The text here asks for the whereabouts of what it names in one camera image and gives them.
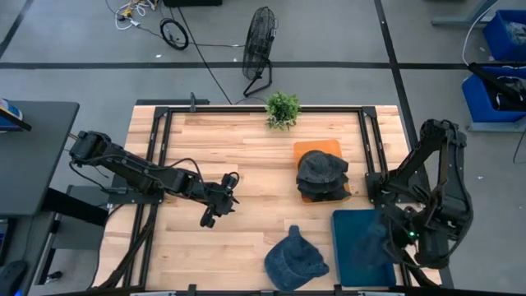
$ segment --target gray floor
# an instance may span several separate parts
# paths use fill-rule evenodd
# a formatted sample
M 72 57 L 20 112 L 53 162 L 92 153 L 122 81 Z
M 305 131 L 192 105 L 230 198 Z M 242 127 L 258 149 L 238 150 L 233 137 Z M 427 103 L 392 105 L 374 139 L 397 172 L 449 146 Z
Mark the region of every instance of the gray floor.
M 478 0 L 383 0 L 399 62 L 461 62 L 465 28 L 433 27 L 433 16 L 462 15 Z M 115 9 L 126 0 L 109 0 Z M 4 0 L 0 39 L 23 6 Z M 273 61 L 388 62 L 372 0 L 224 0 L 222 7 L 183 8 L 197 42 L 242 44 L 252 13 L 268 5 L 279 18 Z M 499 7 L 526 9 L 521 0 L 502 0 Z M 164 15 L 169 11 L 163 9 Z M 138 21 L 158 31 L 159 12 Z M 242 60 L 241 49 L 203 48 L 211 62 Z M 467 50 L 469 61 L 488 62 L 490 52 L 480 30 Z M 104 0 L 35 0 L 0 62 L 199 62 L 195 48 L 174 51 L 144 31 L 118 31 Z M 232 100 L 242 98 L 247 80 L 240 69 L 214 69 Z M 460 70 L 403 70 L 402 77 L 416 128 L 428 118 L 447 118 L 465 131 L 469 112 Z M 277 90 L 297 93 L 304 104 L 398 104 L 391 70 L 344 68 L 276 68 Z M 205 69 L 0 70 L 0 96 L 7 99 L 72 100 L 81 104 L 74 132 L 96 130 L 124 143 L 137 99 L 185 99 L 193 91 L 212 104 L 226 101 Z M 526 259 L 522 200 L 526 166 L 512 164 L 519 134 L 468 132 L 465 182 L 473 197 L 473 227 L 452 256 L 455 287 L 526 293 L 522 280 Z M 519 157 L 526 160 L 526 148 Z M 85 185 L 72 174 L 67 158 L 52 185 Z M 436 178 L 436 160 L 428 173 Z M 95 171 L 89 175 L 108 184 Z M 59 252 L 52 270 L 64 271 L 56 283 L 34 287 L 32 294 L 85 289 L 95 269 L 95 252 Z

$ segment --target fan stand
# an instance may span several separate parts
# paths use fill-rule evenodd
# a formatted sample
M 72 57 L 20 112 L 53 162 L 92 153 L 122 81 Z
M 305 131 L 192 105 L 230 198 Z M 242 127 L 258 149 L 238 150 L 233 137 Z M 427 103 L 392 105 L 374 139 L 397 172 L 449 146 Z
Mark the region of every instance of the fan stand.
M 243 91 L 243 95 L 245 96 L 245 98 L 247 98 L 249 95 L 255 94 L 256 92 L 258 92 L 260 90 L 264 90 L 265 88 L 269 87 L 272 84 L 272 62 L 268 58 L 266 58 L 265 60 L 266 60 L 266 63 L 269 65 L 269 83 L 267 83 L 266 85 L 264 85 L 264 86 L 262 86 L 262 87 L 260 87 L 260 88 L 258 88 L 256 90 L 248 91 L 258 79 L 263 78 L 261 75 L 256 76 L 254 79 L 252 79 L 252 82 L 247 86 L 245 91 Z

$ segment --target wooden tabletop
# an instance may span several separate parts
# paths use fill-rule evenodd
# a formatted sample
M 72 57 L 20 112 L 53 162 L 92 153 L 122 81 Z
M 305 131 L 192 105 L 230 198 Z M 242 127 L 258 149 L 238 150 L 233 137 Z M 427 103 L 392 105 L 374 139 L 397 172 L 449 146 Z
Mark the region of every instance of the wooden tabletop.
M 145 157 L 155 106 L 136 106 L 125 148 Z M 395 169 L 408 153 L 396 106 L 376 106 L 385 156 Z M 367 199 L 367 171 L 362 137 L 355 113 L 302 113 L 289 132 L 270 130 L 264 113 L 175 113 L 166 164 L 193 158 L 206 181 L 219 182 L 224 173 L 241 176 L 234 190 L 240 201 L 235 213 L 216 218 L 213 229 L 199 220 L 205 207 L 166 196 L 160 205 L 150 258 L 147 289 L 199 290 L 275 289 L 265 273 L 267 252 L 297 224 L 302 236 L 314 244 L 330 267 L 300 289 L 332 290 L 338 283 L 330 230 L 330 217 L 338 209 L 372 209 Z M 154 160 L 159 157 L 164 120 L 161 119 Z M 372 127 L 367 120 L 374 147 Z M 352 197 L 343 202 L 305 205 L 295 182 L 293 144 L 297 141 L 336 139 L 349 163 L 347 175 Z M 376 170 L 378 158 L 373 154 Z M 180 167 L 194 169 L 191 164 Z M 95 285 L 106 280 L 126 253 L 136 206 L 123 206 L 108 222 L 100 249 Z M 135 264 L 134 283 L 140 264 Z M 395 266 L 402 284 L 399 267 Z M 438 271 L 424 270 L 440 283 Z

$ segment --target orange pad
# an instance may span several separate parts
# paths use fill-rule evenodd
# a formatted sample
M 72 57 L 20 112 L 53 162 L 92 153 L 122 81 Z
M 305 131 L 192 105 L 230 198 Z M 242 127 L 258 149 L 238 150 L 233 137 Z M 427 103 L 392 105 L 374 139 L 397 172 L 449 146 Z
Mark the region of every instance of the orange pad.
M 299 160 L 302 158 L 304 154 L 306 154 L 308 151 L 312 150 L 319 150 L 325 153 L 330 153 L 334 156 L 338 156 L 339 158 L 342 158 L 342 149 L 339 146 L 339 142 L 336 140 L 325 140 L 325 141 L 304 141 L 304 142 L 296 142 L 294 143 L 294 160 L 296 163 L 296 169 L 298 169 Z M 347 192 L 349 191 L 348 184 L 344 185 L 345 190 Z M 349 197 L 345 197 L 341 201 L 348 200 Z M 302 196 L 302 200 L 304 203 L 324 203 L 324 202 L 338 202 L 338 201 L 318 201 L 313 202 L 310 198 Z

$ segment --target potted plant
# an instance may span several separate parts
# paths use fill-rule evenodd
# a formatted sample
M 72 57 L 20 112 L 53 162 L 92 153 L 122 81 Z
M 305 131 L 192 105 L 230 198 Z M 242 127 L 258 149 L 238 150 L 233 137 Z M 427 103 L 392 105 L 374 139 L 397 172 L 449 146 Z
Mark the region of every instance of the potted plant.
M 270 128 L 278 128 L 282 131 L 296 125 L 300 106 L 296 95 L 287 95 L 282 92 L 272 94 L 265 106 L 269 117 L 266 120 Z

